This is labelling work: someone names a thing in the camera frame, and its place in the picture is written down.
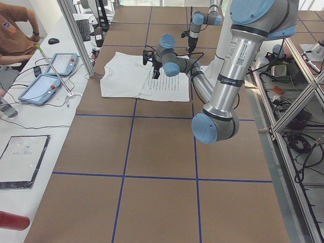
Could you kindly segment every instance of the black computer mouse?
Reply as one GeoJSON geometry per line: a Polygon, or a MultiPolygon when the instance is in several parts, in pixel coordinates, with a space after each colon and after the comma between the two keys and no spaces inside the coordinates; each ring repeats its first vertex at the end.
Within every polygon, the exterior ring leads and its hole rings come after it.
{"type": "Polygon", "coordinates": [[[49,39],[49,44],[50,44],[50,45],[56,44],[56,43],[58,43],[58,42],[60,42],[59,39],[56,39],[56,38],[50,38],[50,39],[49,39]]]}

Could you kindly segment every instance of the person's arm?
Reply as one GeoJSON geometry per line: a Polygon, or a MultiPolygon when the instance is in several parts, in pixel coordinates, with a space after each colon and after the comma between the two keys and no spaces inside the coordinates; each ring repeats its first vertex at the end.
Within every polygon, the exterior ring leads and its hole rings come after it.
{"type": "Polygon", "coordinates": [[[39,28],[38,23],[36,19],[36,15],[34,10],[26,8],[27,9],[27,19],[32,27],[32,37],[31,40],[33,42],[39,42],[39,28]]]}
{"type": "Polygon", "coordinates": [[[10,65],[17,62],[25,62],[31,58],[32,55],[22,55],[22,56],[1,56],[0,65],[10,65]]]}

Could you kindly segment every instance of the keyboard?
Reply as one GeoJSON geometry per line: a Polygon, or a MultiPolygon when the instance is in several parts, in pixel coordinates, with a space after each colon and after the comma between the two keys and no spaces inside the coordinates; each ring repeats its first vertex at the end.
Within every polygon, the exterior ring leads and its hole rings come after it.
{"type": "Polygon", "coordinates": [[[75,22],[80,31],[82,40],[84,42],[90,41],[90,25],[88,19],[80,19],[75,22]]]}

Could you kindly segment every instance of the metal pole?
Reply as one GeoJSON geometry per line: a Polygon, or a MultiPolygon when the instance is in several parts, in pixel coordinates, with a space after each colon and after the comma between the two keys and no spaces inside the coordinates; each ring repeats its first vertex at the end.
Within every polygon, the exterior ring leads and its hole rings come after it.
{"type": "Polygon", "coordinates": [[[85,44],[83,43],[83,40],[81,38],[81,34],[80,34],[78,27],[76,25],[76,22],[74,20],[69,1],[68,0],[57,0],[57,3],[59,4],[59,6],[61,8],[62,14],[65,18],[67,26],[70,29],[72,38],[74,40],[76,48],[79,51],[80,57],[86,67],[89,77],[92,77],[95,72],[94,72],[93,66],[90,62],[90,59],[88,57],[88,53],[87,53],[85,44]]]}

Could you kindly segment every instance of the red object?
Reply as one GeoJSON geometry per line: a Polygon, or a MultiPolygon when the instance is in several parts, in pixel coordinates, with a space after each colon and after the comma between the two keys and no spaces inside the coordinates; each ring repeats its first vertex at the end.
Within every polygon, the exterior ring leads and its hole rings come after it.
{"type": "Polygon", "coordinates": [[[0,228],[24,230],[29,226],[28,217],[0,211],[0,228]]]}
{"type": "Polygon", "coordinates": [[[280,95],[283,95],[283,94],[285,93],[285,90],[282,89],[282,88],[280,88],[280,87],[278,87],[277,85],[274,86],[274,87],[272,88],[272,90],[275,91],[276,93],[280,94],[280,95]]]}

